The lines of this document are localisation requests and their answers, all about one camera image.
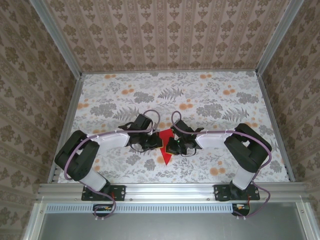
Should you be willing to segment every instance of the wallpaper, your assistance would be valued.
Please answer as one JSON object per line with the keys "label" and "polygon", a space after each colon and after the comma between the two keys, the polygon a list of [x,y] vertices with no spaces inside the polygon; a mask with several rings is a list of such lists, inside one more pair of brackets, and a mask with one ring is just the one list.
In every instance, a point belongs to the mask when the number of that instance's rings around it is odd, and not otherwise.
{"label": "wallpaper", "polygon": [[[148,109],[160,113],[160,131],[171,127],[175,110],[194,130],[229,130],[246,123],[272,146],[272,161],[257,182],[289,181],[254,71],[88,74],[83,78],[72,131],[113,131]],[[147,115],[157,121],[155,113]],[[193,156],[172,156],[168,165],[160,149],[139,153],[130,147],[101,148],[93,164],[112,183],[228,183],[238,166],[226,148],[214,147]],[[67,182],[63,173],[59,182]]]}
{"label": "wallpaper", "polygon": [[295,177],[320,223],[320,1],[305,0],[263,73]]}
{"label": "wallpaper", "polygon": [[22,236],[75,80],[28,1],[0,1],[0,239]]}
{"label": "wallpaper", "polygon": [[290,0],[45,0],[82,72],[255,69]]}

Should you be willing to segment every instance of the floral tablecloth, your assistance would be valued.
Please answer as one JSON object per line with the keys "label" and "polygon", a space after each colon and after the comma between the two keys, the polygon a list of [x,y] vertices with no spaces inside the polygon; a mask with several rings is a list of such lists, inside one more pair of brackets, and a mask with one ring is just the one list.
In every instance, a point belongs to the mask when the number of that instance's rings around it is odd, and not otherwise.
{"label": "floral tablecloth", "polygon": [[[246,123],[272,146],[272,162],[257,182],[287,182],[280,150],[266,105],[253,71],[154,72],[90,74],[84,85],[72,131],[87,134],[115,130],[134,121],[139,113],[155,109],[160,130],[171,126],[171,114],[193,129],[225,130]],[[156,121],[157,116],[149,113]],[[230,182],[238,164],[226,149],[199,150],[190,157],[172,156],[165,165],[159,149],[138,153],[129,147],[100,149],[93,168],[111,183],[218,183]],[[63,173],[60,183],[66,183]]]}

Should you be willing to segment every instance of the beige patterned wallpaper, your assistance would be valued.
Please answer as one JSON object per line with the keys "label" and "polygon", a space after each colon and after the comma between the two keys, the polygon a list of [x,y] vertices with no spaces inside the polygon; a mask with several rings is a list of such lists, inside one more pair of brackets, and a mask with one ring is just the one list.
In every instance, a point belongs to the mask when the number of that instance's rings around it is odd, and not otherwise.
{"label": "beige patterned wallpaper", "polygon": [[320,223],[320,1],[305,0],[263,73],[295,177]]}
{"label": "beige patterned wallpaper", "polygon": [[290,0],[45,0],[82,72],[254,69]]}
{"label": "beige patterned wallpaper", "polygon": [[28,224],[75,80],[29,1],[0,1],[0,239]]}

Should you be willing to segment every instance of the red triangle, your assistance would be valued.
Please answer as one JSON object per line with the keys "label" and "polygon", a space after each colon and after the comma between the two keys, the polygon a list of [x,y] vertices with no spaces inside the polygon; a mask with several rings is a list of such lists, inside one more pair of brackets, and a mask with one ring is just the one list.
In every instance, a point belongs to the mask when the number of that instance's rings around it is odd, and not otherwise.
{"label": "red triangle", "polygon": [[160,148],[160,150],[161,150],[165,165],[168,165],[172,155],[169,153],[166,153],[166,146],[169,142],[169,138],[174,137],[174,134],[172,130],[169,128],[167,130],[159,132],[159,137],[162,139],[162,142],[163,142],[163,147]]}

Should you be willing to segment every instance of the table surface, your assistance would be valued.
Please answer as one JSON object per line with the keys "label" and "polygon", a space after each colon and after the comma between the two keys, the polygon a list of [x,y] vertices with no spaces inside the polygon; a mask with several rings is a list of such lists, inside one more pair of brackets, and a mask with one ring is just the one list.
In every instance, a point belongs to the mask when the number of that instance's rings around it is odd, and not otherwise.
{"label": "table surface", "polygon": [[[272,161],[257,182],[288,182],[288,175],[254,71],[88,74],[72,132],[115,130],[148,109],[161,115],[159,130],[171,126],[171,114],[205,130],[230,130],[246,123],[272,146]],[[156,122],[157,116],[148,113]],[[159,149],[138,153],[129,147],[99,149],[93,168],[111,183],[230,182],[238,163],[227,149],[207,148],[190,157],[172,156],[165,165]],[[60,174],[59,183],[67,183]]]}

